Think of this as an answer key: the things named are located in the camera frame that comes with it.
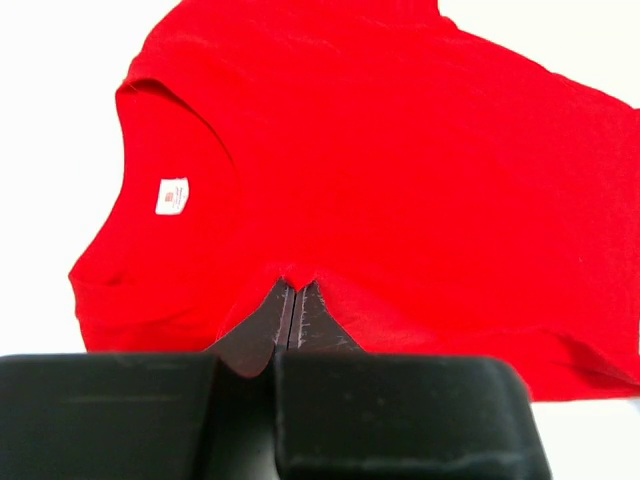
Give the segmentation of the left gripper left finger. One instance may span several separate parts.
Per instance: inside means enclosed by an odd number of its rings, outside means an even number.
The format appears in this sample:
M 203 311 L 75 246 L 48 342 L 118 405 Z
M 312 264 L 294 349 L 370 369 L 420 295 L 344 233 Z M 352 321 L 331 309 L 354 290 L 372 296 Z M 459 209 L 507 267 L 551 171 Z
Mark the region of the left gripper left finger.
M 295 290 L 278 280 L 253 313 L 205 352 L 241 377 L 259 376 L 276 352 L 287 349 L 294 306 Z

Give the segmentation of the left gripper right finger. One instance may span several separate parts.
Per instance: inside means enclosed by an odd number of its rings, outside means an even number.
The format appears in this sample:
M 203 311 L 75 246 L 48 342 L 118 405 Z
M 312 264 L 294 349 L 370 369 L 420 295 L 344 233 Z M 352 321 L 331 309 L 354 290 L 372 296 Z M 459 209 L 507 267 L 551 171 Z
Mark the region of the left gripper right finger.
M 362 348 L 331 316 L 316 282 L 295 294 L 288 349 L 300 352 L 362 352 Z

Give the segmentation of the red t-shirt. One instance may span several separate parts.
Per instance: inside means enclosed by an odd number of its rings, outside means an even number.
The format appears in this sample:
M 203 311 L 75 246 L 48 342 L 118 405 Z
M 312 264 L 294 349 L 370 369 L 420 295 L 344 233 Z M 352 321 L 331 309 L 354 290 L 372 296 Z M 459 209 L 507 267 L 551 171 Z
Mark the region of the red t-shirt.
M 282 280 L 369 352 L 638 395 L 636 108 L 434 1 L 183 1 L 115 102 L 123 185 L 69 275 L 89 351 L 201 351 Z

